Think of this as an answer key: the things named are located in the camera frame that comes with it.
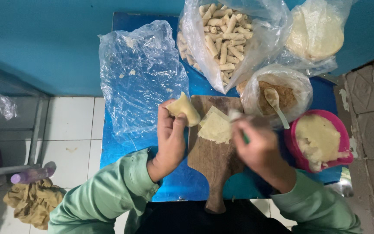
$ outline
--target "dark pants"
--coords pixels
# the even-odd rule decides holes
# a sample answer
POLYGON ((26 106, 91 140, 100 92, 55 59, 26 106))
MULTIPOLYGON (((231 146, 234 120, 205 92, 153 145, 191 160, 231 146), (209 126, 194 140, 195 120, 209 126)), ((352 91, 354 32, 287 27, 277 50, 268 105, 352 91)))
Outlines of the dark pants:
POLYGON ((205 212, 206 201, 149 202, 136 233, 291 233, 249 200, 225 200, 224 214, 205 212))

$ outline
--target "light green shirt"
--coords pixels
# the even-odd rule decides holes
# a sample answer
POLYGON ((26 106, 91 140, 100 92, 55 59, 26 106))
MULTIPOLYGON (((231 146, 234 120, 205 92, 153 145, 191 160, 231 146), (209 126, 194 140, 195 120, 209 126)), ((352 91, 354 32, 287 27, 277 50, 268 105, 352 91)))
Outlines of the light green shirt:
MULTIPOLYGON (((148 175, 147 160, 146 149, 129 154, 67 192, 50 213, 48 233, 114 233, 116 217, 126 211, 125 233, 135 233, 159 188, 148 175)), ((297 221, 294 233, 362 233, 359 218, 341 196, 300 172, 292 191, 272 199, 281 215, 297 221)))

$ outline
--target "blue wall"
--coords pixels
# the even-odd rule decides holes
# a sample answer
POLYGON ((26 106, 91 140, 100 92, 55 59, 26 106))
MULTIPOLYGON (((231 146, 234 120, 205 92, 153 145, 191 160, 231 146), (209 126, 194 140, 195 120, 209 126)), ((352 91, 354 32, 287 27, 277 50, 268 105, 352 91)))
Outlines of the blue wall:
MULTIPOLYGON (((303 0, 286 1, 290 8, 303 0)), ((0 0, 0 68, 54 95, 101 96, 98 34, 112 13, 178 15, 183 0, 0 0)), ((374 59, 374 0, 360 0, 337 54, 339 75, 374 59)))

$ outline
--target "pink plastic container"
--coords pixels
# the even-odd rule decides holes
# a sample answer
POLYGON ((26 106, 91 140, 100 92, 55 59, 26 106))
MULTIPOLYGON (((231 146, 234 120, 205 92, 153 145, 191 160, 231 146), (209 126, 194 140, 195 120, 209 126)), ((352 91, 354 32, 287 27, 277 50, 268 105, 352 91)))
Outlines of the pink plastic container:
POLYGON ((295 161, 297 163, 297 168, 303 169, 310 173, 316 173, 310 170, 308 166, 308 160, 304 157, 303 153, 301 152, 300 148, 298 147, 297 139, 295 137, 295 128, 297 126, 297 123, 299 119, 307 114, 318 114, 321 117, 324 117, 334 125, 336 130, 340 132, 340 147, 339 152, 349 152, 349 156, 347 158, 339 158, 334 161, 326 162, 328 164, 328 167, 334 167, 338 165, 347 165, 353 162, 353 154, 350 152, 350 141, 349 141, 349 134, 347 133, 346 127, 344 126, 343 122, 335 116, 333 113, 322 110, 322 109, 312 109, 304 114, 302 114, 298 119, 296 119, 294 122, 292 122, 290 125, 290 128, 288 130, 284 131, 285 136, 285 144, 288 148, 288 150, 291 152, 291 154, 294 156, 295 161))

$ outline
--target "blue table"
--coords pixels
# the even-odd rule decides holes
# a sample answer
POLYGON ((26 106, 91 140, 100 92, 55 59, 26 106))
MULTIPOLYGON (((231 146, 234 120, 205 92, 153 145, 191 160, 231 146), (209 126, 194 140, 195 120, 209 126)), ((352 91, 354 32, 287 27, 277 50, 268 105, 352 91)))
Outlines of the blue table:
MULTIPOLYGON (((112 30, 133 31, 144 24, 149 24, 154 20, 166 20, 173 28, 173 38, 176 40, 177 17, 159 15, 129 15, 127 13, 113 14, 112 30)), ((231 89, 226 95, 215 91, 200 73, 192 69, 188 64, 184 64, 189 77, 190 95, 215 95, 239 97, 236 89, 231 89)), ((311 78, 311 85, 314 90, 314 99, 311 109, 325 109, 337 114, 333 84, 322 78, 311 78)), ((278 132, 280 151, 282 157, 291 165, 295 166, 295 160, 285 146, 283 131, 278 132)), ((187 141, 188 131, 184 131, 187 141)), ((117 142, 113 136, 112 120, 105 109, 105 123, 103 126, 101 168, 116 162, 120 157, 137 150, 138 142, 117 142)), ((158 151, 157 143, 151 147, 153 155, 158 151)), ((322 181, 325 184, 334 183, 340 180, 342 167, 333 167, 323 170, 320 173, 309 174, 311 178, 322 181)), ((267 198, 272 192, 272 187, 253 173, 249 168, 245 168, 243 173, 236 174, 229 178, 223 188, 223 197, 232 199, 254 199, 267 198)), ((206 200, 209 195, 209 185, 206 178, 198 171, 187 166, 187 154, 180 166, 173 173, 165 177, 161 188, 153 196, 154 202, 166 202, 177 200, 206 200)))

